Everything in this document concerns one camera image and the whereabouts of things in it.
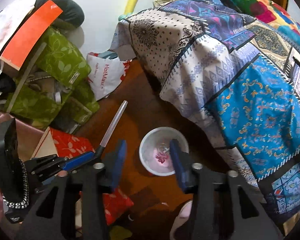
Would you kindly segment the clear plastic straw tube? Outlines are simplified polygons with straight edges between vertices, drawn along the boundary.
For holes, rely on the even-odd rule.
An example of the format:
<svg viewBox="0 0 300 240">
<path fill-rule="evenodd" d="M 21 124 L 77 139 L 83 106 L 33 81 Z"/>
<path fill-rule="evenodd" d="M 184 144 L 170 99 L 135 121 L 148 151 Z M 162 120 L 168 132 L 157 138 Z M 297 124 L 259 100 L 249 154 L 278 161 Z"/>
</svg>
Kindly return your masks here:
<svg viewBox="0 0 300 240">
<path fill-rule="evenodd" d="M 106 147 L 107 143 L 109 142 L 111 135 L 113 134 L 117 124 L 119 123 L 119 120 L 121 119 L 121 116 L 123 115 L 126 107 L 128 105 L 128 101 L 124 100 L 119 109 L 117 110 L 116 114 L 114 115 L 106 133 L 104 134 L 104 137 L 101 140 L 100 146 Z"/>
</svg>

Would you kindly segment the green leaf pattern bag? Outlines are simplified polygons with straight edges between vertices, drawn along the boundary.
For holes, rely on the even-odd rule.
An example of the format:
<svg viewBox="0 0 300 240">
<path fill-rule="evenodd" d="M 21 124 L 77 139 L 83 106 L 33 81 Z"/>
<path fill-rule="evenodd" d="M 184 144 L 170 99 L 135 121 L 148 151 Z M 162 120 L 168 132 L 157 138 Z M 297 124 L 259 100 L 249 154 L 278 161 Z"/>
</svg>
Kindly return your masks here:
<svg viewBox="0 0 300 240">
<path fill-rule="evenodd" d="M 81 126 L 99 110 L 88 84 L 90 72 L 79 49 L 48 27 L 14 79 L 16 89 L 3 110 L 41 130 L 53 122 Z"/>
</svg>

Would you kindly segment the blue patterned patchwork bedsheet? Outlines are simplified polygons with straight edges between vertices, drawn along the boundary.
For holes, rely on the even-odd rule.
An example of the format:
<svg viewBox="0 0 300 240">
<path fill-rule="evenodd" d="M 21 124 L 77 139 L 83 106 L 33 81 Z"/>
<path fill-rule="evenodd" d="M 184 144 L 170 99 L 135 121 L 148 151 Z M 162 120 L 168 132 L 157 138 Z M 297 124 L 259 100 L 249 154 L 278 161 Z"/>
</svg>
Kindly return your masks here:
<svg viewBox="0 0 300 240">
<path fill-rule="evenodd" d="M 121 19 L 111 50 L 140 60 L 278 226 L 300 211 L 299 45 L 228 0 L 176 0 Z"/>
</svg>

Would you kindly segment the dark grey cushion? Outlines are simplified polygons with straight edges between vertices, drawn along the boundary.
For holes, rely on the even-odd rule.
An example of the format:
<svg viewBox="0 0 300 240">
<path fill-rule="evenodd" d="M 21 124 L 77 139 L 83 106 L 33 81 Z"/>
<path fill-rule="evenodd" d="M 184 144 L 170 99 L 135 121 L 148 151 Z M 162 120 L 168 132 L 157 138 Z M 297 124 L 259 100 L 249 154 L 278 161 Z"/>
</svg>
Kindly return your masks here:
<svg viewBox="0 0 300 240">
<path fill-rule="evenodd" d="M 39 9 L 48 0 L 36 0 L 34 10 Z M 73 0 L 51 0 L 59 8 L 62 13 L 57 17 L 52 25 L 63 30 L 74 30 L 82 25 L 85 19 L 82 8 Z"/>
</svg>

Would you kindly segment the orange red box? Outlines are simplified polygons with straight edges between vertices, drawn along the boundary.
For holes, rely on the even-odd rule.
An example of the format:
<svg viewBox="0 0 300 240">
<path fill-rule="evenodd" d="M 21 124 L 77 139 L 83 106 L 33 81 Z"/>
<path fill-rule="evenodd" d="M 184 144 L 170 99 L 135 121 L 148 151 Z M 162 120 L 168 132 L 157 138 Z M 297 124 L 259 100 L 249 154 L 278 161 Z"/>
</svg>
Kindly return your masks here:
<svg viewBox="0 0 300 240">
<path fill-rule="evenodd" d="M 62 12 L 52 0 L 44 3 L 13 35 L 0 60 L 13 69 L 20 70 L 39 38 Z"/>
</svg>

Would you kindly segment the colourful patchwork fleece blanket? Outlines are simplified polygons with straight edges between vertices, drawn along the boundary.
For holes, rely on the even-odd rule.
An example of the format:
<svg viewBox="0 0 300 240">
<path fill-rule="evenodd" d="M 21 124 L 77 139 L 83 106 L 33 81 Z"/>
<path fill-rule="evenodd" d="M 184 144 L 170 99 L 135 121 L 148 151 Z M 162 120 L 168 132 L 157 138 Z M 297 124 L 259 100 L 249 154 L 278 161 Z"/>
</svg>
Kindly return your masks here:
<svg viewBox="0 0 300 240">
<path fill-rule="evenodd" d="M 242 13 L 284 33 L 300 46 L 300 24 L 272 0 L 229 0 Z"/>
</svg>

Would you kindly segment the pink slipper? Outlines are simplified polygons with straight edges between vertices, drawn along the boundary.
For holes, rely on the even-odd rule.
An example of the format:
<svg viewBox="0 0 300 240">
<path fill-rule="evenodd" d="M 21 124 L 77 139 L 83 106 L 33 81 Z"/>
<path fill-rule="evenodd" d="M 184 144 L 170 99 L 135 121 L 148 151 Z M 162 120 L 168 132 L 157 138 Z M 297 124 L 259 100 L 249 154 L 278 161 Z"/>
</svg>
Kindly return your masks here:
<svg viewBox="0 0 300 240">
<path fill-rule="evenodd" d="M 183 207 L 181 208 L 179 214 L 175 218 L 172 228 L 170 230 L 170 240 L 175 240 L 175 233 L 178 229 L 181 229 L 181 227 L 189 220 L 189 216 L 191 213 L 192 208 L 192 202 L 193 200 L 189 200 L 186 202 Z"/>
</svg>

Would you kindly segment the red plastic trash cup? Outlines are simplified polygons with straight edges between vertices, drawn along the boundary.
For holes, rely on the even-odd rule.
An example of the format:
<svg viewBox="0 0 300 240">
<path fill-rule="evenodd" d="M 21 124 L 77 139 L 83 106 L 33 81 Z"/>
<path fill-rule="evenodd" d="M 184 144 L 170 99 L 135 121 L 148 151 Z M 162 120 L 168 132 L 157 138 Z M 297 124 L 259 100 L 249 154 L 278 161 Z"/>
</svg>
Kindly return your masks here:
<svg viewBox="0 0 300 240">
<path fill-rule="evenodd" d="M 158 127 L 149 131 L 139 146 L 139 158 L 143 167 L 155 176 L 171 176 L 175 173 L 170 157 L 170 141 L 177 139 L 182 151 L 189 153 L 186 138 L 171 127 Z"/>
</svg>

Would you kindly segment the white HotMaxx plastic bag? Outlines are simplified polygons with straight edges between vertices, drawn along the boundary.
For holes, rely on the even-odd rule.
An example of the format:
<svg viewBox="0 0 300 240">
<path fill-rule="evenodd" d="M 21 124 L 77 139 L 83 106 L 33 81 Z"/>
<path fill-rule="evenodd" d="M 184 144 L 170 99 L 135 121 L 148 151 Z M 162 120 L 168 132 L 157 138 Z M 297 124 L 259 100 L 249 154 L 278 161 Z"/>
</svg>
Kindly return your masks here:
<svg viewBox="0 0 300 240">
<path fill-rule="evenodd" d="M 96 101 L 107 97 L 125 79 L 132 60 L 121 61 L 117 53 L 105 51 L 104 53 L 90 52 L 87 63 L 91 68 L 88 82 Z"/>
</svg>

